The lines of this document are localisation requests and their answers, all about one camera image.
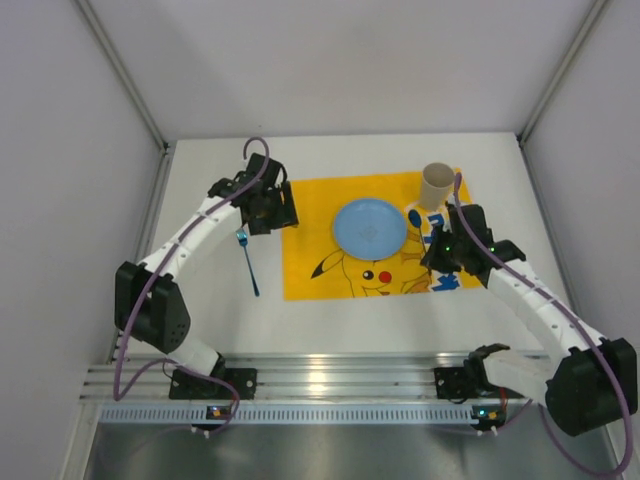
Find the blue metallic fork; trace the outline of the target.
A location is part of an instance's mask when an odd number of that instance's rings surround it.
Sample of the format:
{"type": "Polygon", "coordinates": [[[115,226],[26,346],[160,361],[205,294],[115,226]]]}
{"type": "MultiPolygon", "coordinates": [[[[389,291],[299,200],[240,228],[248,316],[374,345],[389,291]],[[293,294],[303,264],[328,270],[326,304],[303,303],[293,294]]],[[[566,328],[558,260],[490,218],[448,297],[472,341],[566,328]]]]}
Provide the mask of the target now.
{"type": "Polygon", "coordinates": [[[245,260],[246,260],[246,264],[247,264],[247,268],[249,271],[249,275],[250,275],[250,279],[251,279],[251,284],[252,284],[252,289],[254,292],[254,296],[255,297],[259,297],[260,296],[260,290],[259,290],[259,286],[255,277],[255,273],[254,273],[254,269],[251,263],[251,259],[249,256],[249,251],[248,251],[248,234],[247,232],[243,229],[240,228],[236,231],[236,238],[238,241],[239,246],[242,248],[245,260]]]}

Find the beige paper cup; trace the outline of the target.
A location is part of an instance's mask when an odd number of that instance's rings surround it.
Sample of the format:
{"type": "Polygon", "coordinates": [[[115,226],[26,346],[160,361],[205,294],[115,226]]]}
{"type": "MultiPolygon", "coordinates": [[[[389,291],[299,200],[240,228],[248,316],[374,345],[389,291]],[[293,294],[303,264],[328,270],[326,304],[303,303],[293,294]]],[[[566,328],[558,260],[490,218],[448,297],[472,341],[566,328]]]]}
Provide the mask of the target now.
{"type": "Polygon", "coordinates": [[[455,172],[440,162],[430,163],[422,170],[418,205],[427,211],[438,210],[453,189],[455,172]]]}

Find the blue metallic spoon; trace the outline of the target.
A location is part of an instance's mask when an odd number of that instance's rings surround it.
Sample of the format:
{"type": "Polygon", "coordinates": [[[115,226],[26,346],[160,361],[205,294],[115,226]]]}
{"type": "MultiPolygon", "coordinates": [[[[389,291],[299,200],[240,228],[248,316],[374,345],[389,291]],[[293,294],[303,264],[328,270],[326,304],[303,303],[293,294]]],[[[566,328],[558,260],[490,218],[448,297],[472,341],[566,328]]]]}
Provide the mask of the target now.
{"type": "Polygon", "coordinates": [[[425,240],[424,240],[424,234],[422,231],[422,216],[420,214],[420,212],[416,209],[411,209],[408,212],[408,220],[411,223],[411,225],[417,230],[418,234],[419,234],[419,238],[420,238],[420,242],[421,245],[423,247],[423,251],[427,252],[428,248],[426,246],[425,240]]]}

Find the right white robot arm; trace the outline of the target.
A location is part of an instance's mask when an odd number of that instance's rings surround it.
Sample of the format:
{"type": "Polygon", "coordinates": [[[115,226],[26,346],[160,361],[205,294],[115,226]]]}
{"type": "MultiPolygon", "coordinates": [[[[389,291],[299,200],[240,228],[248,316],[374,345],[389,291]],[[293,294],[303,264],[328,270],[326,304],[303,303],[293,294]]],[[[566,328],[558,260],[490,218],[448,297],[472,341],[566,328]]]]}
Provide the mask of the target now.
{"type": "Polygon", "coordinates": [[[464,361],[480,394],[505,388],[545,408],[567,435],[578,436],[638,410],[637,355],[585,324],[539,279],[510,240],[497,241],[477,204],[446,206],[421,262],[439,273],[467,273],[501,300],[543,347],[546,360],[494,343],[464,361]]]}

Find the light blue plate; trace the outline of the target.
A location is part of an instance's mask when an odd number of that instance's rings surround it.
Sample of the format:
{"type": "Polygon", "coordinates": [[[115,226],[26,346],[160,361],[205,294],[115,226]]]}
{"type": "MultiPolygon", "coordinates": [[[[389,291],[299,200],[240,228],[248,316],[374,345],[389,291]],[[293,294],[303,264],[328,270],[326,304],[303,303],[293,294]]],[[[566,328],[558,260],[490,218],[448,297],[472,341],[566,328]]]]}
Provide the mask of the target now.
{"type": "Polygon", "coordinates": [[[403,214],[391,203],[360,198],[335,215],[332,234],[341,250],[363,261],[379,261],[398,253],[408,237],[403,214]]]}

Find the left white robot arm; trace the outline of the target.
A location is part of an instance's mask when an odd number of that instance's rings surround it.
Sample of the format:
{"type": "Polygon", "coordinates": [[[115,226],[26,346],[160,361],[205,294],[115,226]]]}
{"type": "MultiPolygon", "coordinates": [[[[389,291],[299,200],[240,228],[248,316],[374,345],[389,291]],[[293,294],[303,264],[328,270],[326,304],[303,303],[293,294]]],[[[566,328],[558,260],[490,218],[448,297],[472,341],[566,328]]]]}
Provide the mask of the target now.
{"type": "Polygon", "coordinates": [[[222,354],[195,330],[180,283],[189,279],[220,243],[245,228],[252,235],[298,224],[284,165],[254,153],[246,169],[212,185],[189,220],[155,252],[115,274],[116,327],[200,375],[224,370],[222,354]]]}

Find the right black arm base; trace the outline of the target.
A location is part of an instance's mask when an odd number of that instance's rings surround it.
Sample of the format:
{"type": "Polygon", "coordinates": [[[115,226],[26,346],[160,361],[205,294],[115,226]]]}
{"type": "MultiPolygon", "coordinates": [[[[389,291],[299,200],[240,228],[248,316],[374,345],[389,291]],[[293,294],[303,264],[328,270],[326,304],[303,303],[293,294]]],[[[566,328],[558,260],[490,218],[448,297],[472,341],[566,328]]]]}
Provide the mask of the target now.
{"type": "Polygon", "coordinates": [[[512,390],[479,387],[463,367],[436,367],[433,369],[436,396],[440,400],[463,403],[475,399],[521,399],[522,395],[512,390]]]}

